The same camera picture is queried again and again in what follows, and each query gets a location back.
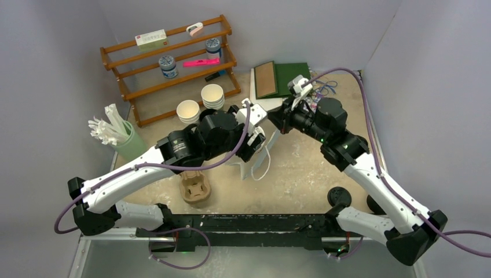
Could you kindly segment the light blue paper bag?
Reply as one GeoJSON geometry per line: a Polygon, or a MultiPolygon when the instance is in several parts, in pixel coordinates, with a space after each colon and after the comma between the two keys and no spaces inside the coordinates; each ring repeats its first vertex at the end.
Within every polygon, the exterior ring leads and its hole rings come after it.
{"type": "Polygon", "coordinates": [[[277,128],[274,128],[265,131],[264,134],[266,136],[266,141],[260,147],[259,151],[252,156],[249,162],[243,162],[241,159],[234,156],[225,163],[227,166],[238,166],[240,170],[240,178],[242,180],[250,177],[251,172],[258,169],[264,160],[267,159],[268,153],[271,152],[271,149],[277,141],[280,132],[277,128]]]}

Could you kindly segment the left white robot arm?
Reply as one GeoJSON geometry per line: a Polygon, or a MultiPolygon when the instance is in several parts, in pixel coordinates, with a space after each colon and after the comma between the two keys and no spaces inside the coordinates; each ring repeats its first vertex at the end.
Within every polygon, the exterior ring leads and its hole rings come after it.
{"type": "Polygon", "coordinates": [[[229,111],[204,113],[199,123],[175,130],[142,155],[102,177],[92,180],[73,178],[69,193],[74,221],[86,236],[99,235],[114,227],[138,227],[165,237],[172,231],[172,220],[164,216],[161,205],[144,206],[124,201],[133,192],[183,171],[203,171],[203,162],[225,155],[236,155],[244,162],[264,142],[257,132],[267,118],[258,104],[229,111]]]}

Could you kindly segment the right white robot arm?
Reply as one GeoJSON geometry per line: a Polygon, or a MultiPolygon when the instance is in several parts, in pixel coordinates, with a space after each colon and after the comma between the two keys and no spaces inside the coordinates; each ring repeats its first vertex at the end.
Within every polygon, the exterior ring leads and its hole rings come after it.
{"type": "Polygon", "coordinates": [[[412,266],[438,240],[448,222],[441,210],[429,210],[407,194],[387,172],[376,165],[376,156],[365,138],[347,130],[348,113],[335,98],[322,98],[315,112],[293,107],[293,98],[268,112],[282,133],[292,129],[319,141],[323,157],[365,189],[385,217],[367,214],[352,206],[336,205],[325,228],[331,235],[354,232],[384,244],[400,263],[412,266]]]}

